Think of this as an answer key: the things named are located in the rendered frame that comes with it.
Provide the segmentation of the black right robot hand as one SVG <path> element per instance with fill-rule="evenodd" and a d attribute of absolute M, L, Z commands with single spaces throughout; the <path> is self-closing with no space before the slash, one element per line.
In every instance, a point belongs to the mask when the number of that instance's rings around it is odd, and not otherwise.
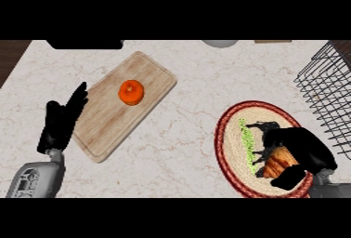
<path fill-rule="evenodd" d="M 271 180 L 271 186 L 286 191 L 292 190 L 300 182 L 305 172 L 309 172 L 321 182 L 326 182 L 334 173 L 337 164 L 331 152 L 315 135 L 303 127 L 280 128 L 275 122 L 258 122 L 246 127 L 256 127 L 262 131 L 264 150 L 255 152 L 261 158 L 252 164 L 265 162 L 280 147 L 287 149 L 298 162 Z"/>

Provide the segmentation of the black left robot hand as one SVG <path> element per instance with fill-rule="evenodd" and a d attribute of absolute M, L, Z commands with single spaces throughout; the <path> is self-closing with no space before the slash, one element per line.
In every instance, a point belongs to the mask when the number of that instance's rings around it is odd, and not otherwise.
<path fill-rule="evenodd" d="M 64 105 L 60 105 L 56 100 L 47 102 L 45 125 L 36 145 L 41 154 L 45 154 L 50 149 L 62 151 L 67 147 L 75 122 L 87 102 L 85 82 L 76 87 Z"/>

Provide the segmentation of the brown croissant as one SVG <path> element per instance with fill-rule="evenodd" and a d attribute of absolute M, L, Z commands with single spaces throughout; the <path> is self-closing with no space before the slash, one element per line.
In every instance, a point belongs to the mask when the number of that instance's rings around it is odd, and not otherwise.
<path fill-rule="evenodd" d="M 275 179 L 286 168 L 296 164 L 298 161 L 284 146 L 277 147 L 264 162 L 262 177 Z"/>

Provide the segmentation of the round woven red-rimmed placemat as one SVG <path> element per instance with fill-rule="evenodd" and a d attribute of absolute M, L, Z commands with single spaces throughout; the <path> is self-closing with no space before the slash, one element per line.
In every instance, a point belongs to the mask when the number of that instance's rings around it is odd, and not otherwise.
<path fill-rule="evenodd" d="M 264 132 L 247 125 L 277 123 L 280 128 L 299 127 L 300 124 L 290 114 L 272 104 L 247 100 L 234 104 L 224 112 L 213 134 L 215 155 L 225 179 L 241 197 L 247 198 L 308 198 L 312 174 L 305 173 L 303 179 L 289 191 L 271 186 L 272 178 L 258 178 L 256 171 L 264 163 L 252 162 L 261 157 L 264 150 Z"/>

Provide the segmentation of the wooden cutting board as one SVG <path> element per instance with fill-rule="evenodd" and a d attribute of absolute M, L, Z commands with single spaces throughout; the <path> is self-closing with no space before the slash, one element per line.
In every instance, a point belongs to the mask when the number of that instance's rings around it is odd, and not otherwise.
<path fill-rule="evenodd" d="M 144 86 L 141 102 L 128 106 L 118 97 L 125 80 Z M 101 163 L 177 84 L 171 71 L 135 51 L 87 91 L 87 104 L 73 127 L 73 140 L 94 163 Z"/>

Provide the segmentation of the orange tomato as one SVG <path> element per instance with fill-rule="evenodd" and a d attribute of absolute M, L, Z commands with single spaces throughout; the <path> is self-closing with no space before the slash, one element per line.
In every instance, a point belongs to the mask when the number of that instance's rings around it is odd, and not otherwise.
<path fill-rule="evenodd" d="M 137 80 L 125 80 L 119 87 L 118 97 L 125 105 L 137 105 L 144 97 L 143 84 Z"/>

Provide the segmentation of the black appliance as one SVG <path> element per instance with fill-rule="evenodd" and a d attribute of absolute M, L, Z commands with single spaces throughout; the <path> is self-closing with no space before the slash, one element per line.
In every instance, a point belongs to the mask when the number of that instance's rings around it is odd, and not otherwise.
<path fill-rule="evenodd" d="M 48 40 L 54 49 L 121 49 L 123 42 L 116 41 L 62 41 Z"/>

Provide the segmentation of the grey round bowl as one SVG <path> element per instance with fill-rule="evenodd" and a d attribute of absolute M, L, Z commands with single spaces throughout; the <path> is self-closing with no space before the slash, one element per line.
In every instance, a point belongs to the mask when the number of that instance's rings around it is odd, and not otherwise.
<path fill-rule="evenodd" d="M 205 40 L 205 44 L 215 48 L 231 47 L 237 43 L 237 40 Z"/>

